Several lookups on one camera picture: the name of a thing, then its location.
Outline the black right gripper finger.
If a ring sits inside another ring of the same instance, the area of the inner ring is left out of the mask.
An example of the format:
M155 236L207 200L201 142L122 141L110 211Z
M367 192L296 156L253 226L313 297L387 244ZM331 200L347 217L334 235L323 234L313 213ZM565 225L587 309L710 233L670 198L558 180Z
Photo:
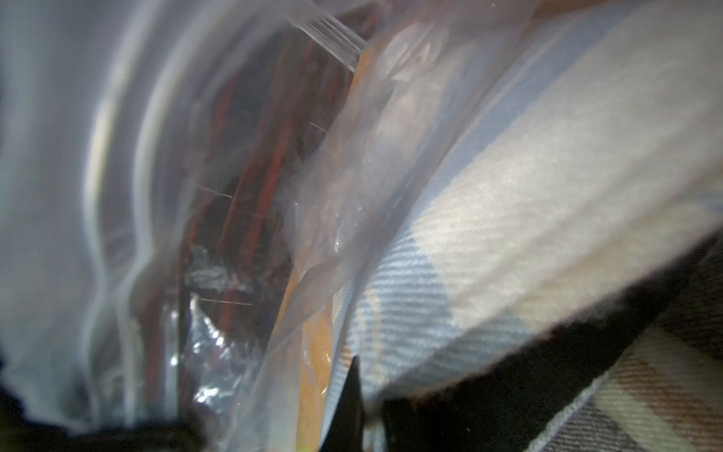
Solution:
M364 427L360 363L354 357L321 452L363 452Z

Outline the clear plastic vacuum bag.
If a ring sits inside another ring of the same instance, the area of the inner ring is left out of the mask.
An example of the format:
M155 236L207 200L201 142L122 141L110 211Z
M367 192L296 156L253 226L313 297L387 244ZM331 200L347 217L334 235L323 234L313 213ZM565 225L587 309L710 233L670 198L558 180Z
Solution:
M535 1L5 1L1 447L321 451L363 282Z

